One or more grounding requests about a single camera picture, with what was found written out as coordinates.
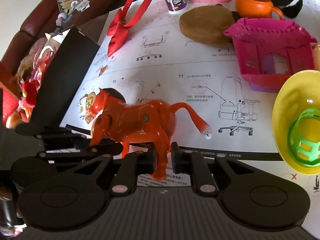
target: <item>office chair illustration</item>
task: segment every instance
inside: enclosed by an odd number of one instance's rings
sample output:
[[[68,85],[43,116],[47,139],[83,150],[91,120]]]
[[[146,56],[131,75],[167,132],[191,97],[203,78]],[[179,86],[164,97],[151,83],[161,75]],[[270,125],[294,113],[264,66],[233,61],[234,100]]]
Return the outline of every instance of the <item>office chair illustration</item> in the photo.
[[[236,126],[220,127],[219,133],[225,129],[230,129],[230,135],[240,130],[253,135],[252,127],[240,126],[245,121],[256,121],[258,115],[253,112],[253,105],[259,103],[259,100],[245,99],[242,96],[241,80],[235,73],[229,73],[221,85],[220,111],[218,116],[221,119],[235,120]]]
[[[143,36],[142,42],[141,42],[141,48],[159,46],[161,43],[165,43],[165,40],[167,38],[168,33],[169,33],[169,31],[166,31],[166,32],[164,32],[164,36],[162,35],[162,37],[160,39],[152,40],[152,41],[148,41],[147,35]]]
[[[148,36],[143,36],[142,37],[142,42],[141,42],[141,48],[147,48],[147,47],[153,47],[153,46],[159,46],[161,43],[165,43],[165,40],[167,38],[169,31],[164,32],[164,36],[162,35],[160,39],[157,40],[152,40],[152,41],[148,41]],[[139,60],[143,60],[144,58],[150,59],[151,57],[157,58],[157,57],[162,57],[161,54],[152,54],[151,50],[148,51],[148,49],[146,49],[146,55],[143,55],[141,57],[137,57],[137,61]]]

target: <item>horse mane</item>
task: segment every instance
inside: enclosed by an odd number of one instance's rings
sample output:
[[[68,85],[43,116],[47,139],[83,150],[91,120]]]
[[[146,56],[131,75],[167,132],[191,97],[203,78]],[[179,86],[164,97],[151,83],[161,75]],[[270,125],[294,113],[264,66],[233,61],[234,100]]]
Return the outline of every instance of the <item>horse mane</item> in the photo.
[[[105,91],[110,97],[119,99],[123,102],[126,103],[124,96],[117,90],[115,90],[114,88],[103,88],[103,91]]]

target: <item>horse tail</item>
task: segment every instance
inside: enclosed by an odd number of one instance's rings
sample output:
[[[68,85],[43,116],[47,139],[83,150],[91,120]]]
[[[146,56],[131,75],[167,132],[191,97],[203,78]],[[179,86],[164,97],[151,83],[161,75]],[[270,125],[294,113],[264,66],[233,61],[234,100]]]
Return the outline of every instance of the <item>horse tail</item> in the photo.
[[[210,126],[196,113],[193,108],[186,104],[186,103],[175,103],[169,107],[169,111],[174,113],[177,112],[180,108],[184,108],[188,111],[190,114],[191,120],[195,124],[195,126],[198,128],[199,132],[202,134],[204,138],[207,140],[211,139],[212,137],[212,131]]]

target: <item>red ribbon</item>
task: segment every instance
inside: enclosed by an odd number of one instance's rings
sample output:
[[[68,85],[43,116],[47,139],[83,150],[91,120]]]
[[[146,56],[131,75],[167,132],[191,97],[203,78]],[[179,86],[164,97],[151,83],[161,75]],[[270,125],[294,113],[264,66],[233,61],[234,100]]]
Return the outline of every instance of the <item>red ribbon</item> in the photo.
[[[132,19],[126,24],[125,17],[129,10],[130,5],[134,0],[127,0],[123,9],[119,9],[113,18],[108,31],[107,36],[111,36],[109,46],[108,46],[108,57],[111,57],[116,51],[118,51],[122,45],[125,43],[129,29],[134,26],[142,17],[142,15],[147,10],[152,0],[144,0],[140,5],[139,9],[132,17]]]

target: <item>sofa cushion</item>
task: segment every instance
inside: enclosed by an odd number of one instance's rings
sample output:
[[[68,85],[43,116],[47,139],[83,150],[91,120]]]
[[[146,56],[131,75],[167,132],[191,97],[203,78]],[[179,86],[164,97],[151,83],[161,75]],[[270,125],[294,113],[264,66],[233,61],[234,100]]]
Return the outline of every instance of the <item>sofa cushion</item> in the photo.
[[[39,32],[44,29],[45,23],[49,25],[45,28],[45,31],[52,32],[56,28],[55,20],[58,14],[57,0],[42,0],[23,22],[20,30],[37,37]]]
[[[36,42],[36,38],[28,33],[19,31],[13,37],[1,62],[14,76],[19,68],[20,61],[28,55],[30,48]]]
[[[94,19],[95,17],[109,12],[106,8],[109,8],[114,1],[115,0],[89,0],[90,7],[83,12],[76,12],[64,27],[67,28],[71,25],[80,26],[87,22],[88,19]]]

